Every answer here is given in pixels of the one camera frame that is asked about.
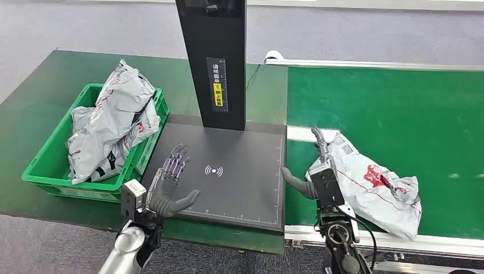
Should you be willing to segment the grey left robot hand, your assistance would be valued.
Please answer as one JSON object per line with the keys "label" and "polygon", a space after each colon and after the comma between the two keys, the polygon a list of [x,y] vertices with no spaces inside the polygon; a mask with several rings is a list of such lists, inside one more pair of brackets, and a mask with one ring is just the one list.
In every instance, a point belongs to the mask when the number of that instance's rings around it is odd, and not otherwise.
{"label": "grey left robot hand", "polygon": [[177,199],[176,189],[187,163],[187,145],[180,143],[166,157],[158,168],[147,194],[146,208],[166,219],[194,205],[201,191],[193,190],[186,197]]}

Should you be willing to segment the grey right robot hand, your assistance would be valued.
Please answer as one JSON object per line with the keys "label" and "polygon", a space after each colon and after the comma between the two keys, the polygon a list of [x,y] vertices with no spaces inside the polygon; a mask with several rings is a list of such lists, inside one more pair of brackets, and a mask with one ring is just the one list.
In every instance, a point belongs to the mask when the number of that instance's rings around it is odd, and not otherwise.
{"label": "grey right robot hand", "polygon": [[329,154],[329,148],[322,131],[317,127],[312,127],[311,132],[316,137],[314,145],[318,150],[318,158],[307,170],[310,179],[302,181],[293,176],[290,170],[286,167],[281,168],[281,174],[285,182],[289,183],[303,196],[308,199],[316,200],[318,199],[319,193],[324,191],[324,188],[329,186],[330,182],[335,182],[337,180],[337,176],[336,166],[332,156]]}

